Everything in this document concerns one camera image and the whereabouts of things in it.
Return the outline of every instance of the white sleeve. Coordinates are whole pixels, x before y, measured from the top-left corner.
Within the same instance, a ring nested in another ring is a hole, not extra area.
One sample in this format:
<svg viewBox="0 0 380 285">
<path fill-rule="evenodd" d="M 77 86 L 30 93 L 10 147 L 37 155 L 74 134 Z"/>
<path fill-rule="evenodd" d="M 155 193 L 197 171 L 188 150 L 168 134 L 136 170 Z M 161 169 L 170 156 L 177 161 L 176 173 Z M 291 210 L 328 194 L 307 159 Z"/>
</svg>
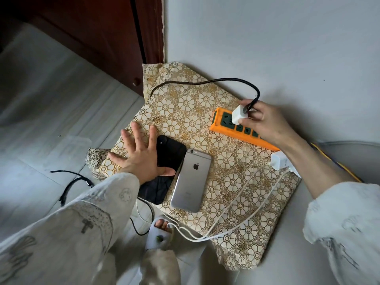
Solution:
<svg viewBox="0 0 380 285">
<path fill-rule="evenodd" d="M 304 236 L 329 251 L 341 284 L 380 282 L 380 187 L 343 182 L 309 204 Z"/>
<path fill-rule="evenodd" d="M 118 173 L 0 244 L 0 283 L 90 284 L 126 226 L 140 182 Z"/>
</svg>

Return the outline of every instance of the smartphone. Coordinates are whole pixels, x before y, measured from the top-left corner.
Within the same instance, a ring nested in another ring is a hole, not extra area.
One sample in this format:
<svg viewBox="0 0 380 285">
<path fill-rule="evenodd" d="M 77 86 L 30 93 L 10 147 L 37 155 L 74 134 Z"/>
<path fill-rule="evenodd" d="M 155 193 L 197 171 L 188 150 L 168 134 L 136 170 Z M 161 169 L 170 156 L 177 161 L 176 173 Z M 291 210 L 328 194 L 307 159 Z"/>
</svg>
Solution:
<svg viewBox="0 0 380 285">
<path fill-rule="evenodd" d="M 186 155 L 186 146 L 165 135 L 157 137 L 157 166 L 170 167 L 177 171 Z M 161 204 L 174 176 L 157 176 L 140 186 L 138 196 L 153 204 Z"/>
<path fill-rule="evenodd" d="M 193 213 L 201 206 L 211 156 L 188 149 L 174 188 L 170 205 Z"/>
</svg>

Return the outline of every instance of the silver iphone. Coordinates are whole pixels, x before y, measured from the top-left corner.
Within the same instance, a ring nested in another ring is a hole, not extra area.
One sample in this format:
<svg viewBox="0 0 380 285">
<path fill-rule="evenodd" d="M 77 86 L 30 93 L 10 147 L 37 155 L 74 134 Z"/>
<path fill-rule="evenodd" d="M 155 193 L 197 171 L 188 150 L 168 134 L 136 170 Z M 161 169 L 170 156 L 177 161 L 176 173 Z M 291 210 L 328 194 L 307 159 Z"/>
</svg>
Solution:
<svg viewBox="0 0 380 285">
<path fill-rule="evenodd" d="M 210 164 L 210 155 L 193 149 L 187 150 L 171 198 L 172 207 L 198 212 Z"/>
</svg>

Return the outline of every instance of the black smartphone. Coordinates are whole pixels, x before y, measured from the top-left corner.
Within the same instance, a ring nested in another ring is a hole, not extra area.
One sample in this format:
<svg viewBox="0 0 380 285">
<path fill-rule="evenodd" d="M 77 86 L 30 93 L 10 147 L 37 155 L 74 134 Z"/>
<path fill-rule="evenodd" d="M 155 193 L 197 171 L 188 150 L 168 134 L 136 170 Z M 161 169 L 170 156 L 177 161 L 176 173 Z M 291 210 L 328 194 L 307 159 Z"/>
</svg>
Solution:
<svg viewBox="0 0 380 285">
<path fill-rule="evenodd" d="M 177 171 L 185 158 L 187 148 L 181 142 L 165 135 L 157 137 L 157 166 L 170 167 Z M 157 176 L 140 186 L 138 196 L 153 204 L 161 204 L 174 176 Z"/>
</svg>

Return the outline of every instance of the hand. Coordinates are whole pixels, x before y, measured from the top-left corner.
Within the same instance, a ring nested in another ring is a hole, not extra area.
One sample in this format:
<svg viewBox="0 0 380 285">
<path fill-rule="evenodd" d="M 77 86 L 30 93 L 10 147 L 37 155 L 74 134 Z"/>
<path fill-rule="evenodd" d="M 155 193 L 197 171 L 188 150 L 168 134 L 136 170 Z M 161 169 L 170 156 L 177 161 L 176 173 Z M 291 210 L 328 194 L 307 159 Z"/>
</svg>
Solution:
<svg viewBox="0 0 380 285">
<path fill-rule="evenodd" d="M 240 101 L 240 105 L 247 105 L 252 100 Z M 249 118 L 239 119 L 239 123 L 255 130 L 264 140 L 275 145 L 279 149 L 293 139 L 300 138 L 290 127 L 280 110 L 275 106 L 258 101 L 254 105 L 256 111 L 249 111 Z"/>
<path fill-rule="evenodd" d="M 120 172 L 128 172 L 135 175 L 140 185 L 153 180 L 157 176 L 173 176 L 176 171 L 168 167 L 157 167 L 157 129 L 154 125 L 149 127 L 149 145 L 145 146 L 140 132 L 140 126 L 132 122 L 133 140 L 127 130 L 121 130 L 124 148 L 129 157 L 125 159 L 115 153 L 108 153 L 108 158 L 121 167 Z"/>
</svg>

